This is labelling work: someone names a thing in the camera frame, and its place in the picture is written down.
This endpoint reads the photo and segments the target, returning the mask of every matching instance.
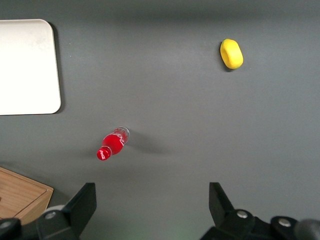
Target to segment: wooden board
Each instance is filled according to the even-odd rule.
[[[47,208],[53,188],[0,167],[0,218],[27,224]]]

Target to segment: gray surface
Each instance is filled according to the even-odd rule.
[[[317,0],[1,1],[0,19],[56,28],[63,105],[1,116],[0,164],[54,187],[50,205],[95,182],[83,240],[199,239],[213,181],[265,221],[318,219],[319,16]],[[99,161],[117,126],[128,146]]]

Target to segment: white plate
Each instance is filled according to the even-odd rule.
[[[53,114],[60,106],[49,23],[0,20],[0,115]]]

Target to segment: yellow sponge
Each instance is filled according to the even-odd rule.
[[[225,39],[220,46],[220,53],[224,64],[229,69],[237,69],[244,63],[244,57],[238,43],[232,39]]]

